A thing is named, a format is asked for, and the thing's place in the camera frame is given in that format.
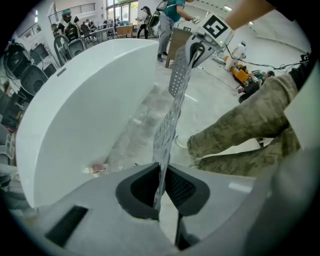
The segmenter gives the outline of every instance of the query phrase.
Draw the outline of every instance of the person in black clothing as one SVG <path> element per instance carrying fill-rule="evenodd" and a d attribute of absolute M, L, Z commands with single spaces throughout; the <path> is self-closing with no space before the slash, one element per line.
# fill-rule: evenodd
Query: person in black clothing
<path fill-rule="evenodd" d="M 265 80 L 269 77 L 274 77 L 275 72 L 272 70 L 269 70 L 267 73 L 265 73 L 262 77 L 261 80 L 259 81 L 253 81 L 251 80 L 247 86 L 244 88 L 238 89 L 238 93 L 244 93 L 243 95 L 240 96 L 239 98 L 239 103 L 242 103 L 246 99 L 248 99 L 251 95 L 253 95 L 256 91 L 260 89 L 260 86 L 262 86 L 265 82 Z"/>
<path fill-rule="evenodd" d="M 60 21 L 60 23 L 58 25 L 59 34 L 64 35 L 65 28 L 68 25 L 68 23 L 70 23 L 70 22 L 76 23 L 79 30 L 81 29 L 81 24 L 80 24 L 79 18 L 77 16 L 75 16 L 73 18 L 71 16 L 71 10 L 66 9 L 62 12 L 62 20 Z"/>
<path fill-rule="evenodd" d="M 136 35 L 136 38 L 139 38 L 140 37 L 140 33 L 142 30 L 144 30 L 144 38 L 145 39 L 148 39 L 148 30 L 147 30 L 147 27 L 148 27 L 148 22 L 151 18 L 151 12 L 150 12 L 150 8 L 148 6 L 144 6 L 142 9 L 142 11 L 144 11 L 145 13 L 143 14 L 142 17 L 139 17 L 137 18 L 138 21 L 143 21 L 144 24 L 142 24 L 138 30 L 138 34 Z"/>

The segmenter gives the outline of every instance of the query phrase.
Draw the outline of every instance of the railing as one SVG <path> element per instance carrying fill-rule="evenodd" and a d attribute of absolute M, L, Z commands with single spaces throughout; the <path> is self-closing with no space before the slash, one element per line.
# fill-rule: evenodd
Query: railing
<path fill-rule="evenodd" d="M 87 4 L 82 4 L 74 7 L 69 8 L 71 11 L 71 15 L 77 15 L 77 14 L 82 14 L 86 12 L 92 12 L 96 10 L 95 3 L 87 3 Z M 54 14 L 51 14 L 48 18 L 50 20 L 50 23 L 58 23 L 62 19 L 62 13 L 63 10 L 55 12 Z"/>
<path fill-rule="evenodd" d="M 41 31 L 41 27 L 38 23 L 34 24 L 33 26 L 29 27 L 26 31 L 24 31 L 19 37 L 33 37 L 35 34 Z"/>

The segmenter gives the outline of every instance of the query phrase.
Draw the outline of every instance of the person in white shirt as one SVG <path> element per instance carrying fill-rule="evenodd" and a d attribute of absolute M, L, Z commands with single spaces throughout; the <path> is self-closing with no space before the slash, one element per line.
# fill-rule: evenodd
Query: person in white shirt
<path fill-rule="evenodd" d="M 150 12 L 150 9 L 148 6 L 144 6 L 141 10 L 143 11 L 142 15 L 141 15 L 141 17 L 137 17 L 136 20 L 143 22 L 143 24 L 140 25 L 140 28 L 138 30 L 138 34 L 136 35 L 136 38 L 139 38 L 141 31 L 144 30 L 144 38 L 148 39 L 148 29 L 147 28 L 148 28 L 148 22 L 149 22 L 152 15 L 151 15 L 151 12 Z"/>
<path fill-rule="evenodd" d="M 238 59 L 243 59 L 246 56 L 246 43 L 242 41 L 237 45 L 237 47 L 232 51 L 231 55 L 234 58 L 231 58 L 231 56 L 228 57 L 228 59 L 225 62 L 224 69 L 229 71 L 232 66 L 235 66 L 238 64 Z"/>

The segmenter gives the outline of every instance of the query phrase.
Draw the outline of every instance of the curved white surface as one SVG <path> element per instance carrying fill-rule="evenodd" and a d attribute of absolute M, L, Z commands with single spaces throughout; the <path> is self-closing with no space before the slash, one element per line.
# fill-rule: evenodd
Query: curved white surface
<path fill-rule="evenodd" d="M 16 136 L 22 187 L 32 207 L 92 179 L 153 87 L 158 42 L 115 39 L 67 62 L 29 105 Z"/>

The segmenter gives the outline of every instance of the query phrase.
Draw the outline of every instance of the camouflage pant leg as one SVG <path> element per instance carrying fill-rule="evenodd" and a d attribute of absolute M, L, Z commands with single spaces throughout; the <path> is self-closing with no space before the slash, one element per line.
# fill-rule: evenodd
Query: camouflage pant leg
<path fill-rule="evenodd" d="M 187 143 L 190 155 L 202 158 L 252 138 L 275 138 L 289 126 L 284 110 L 297 93 L 289 74 L 269 77 L 249 99 L 191 136 Z"/>
<path fill-rule="evenodd" d="M 299 148 L 298 139 L 289 126 L 264 148 L 205 157 L 200 160 L 198 169 L 213 173 L 256 177 L 263 168 L 279 163 Z"/>

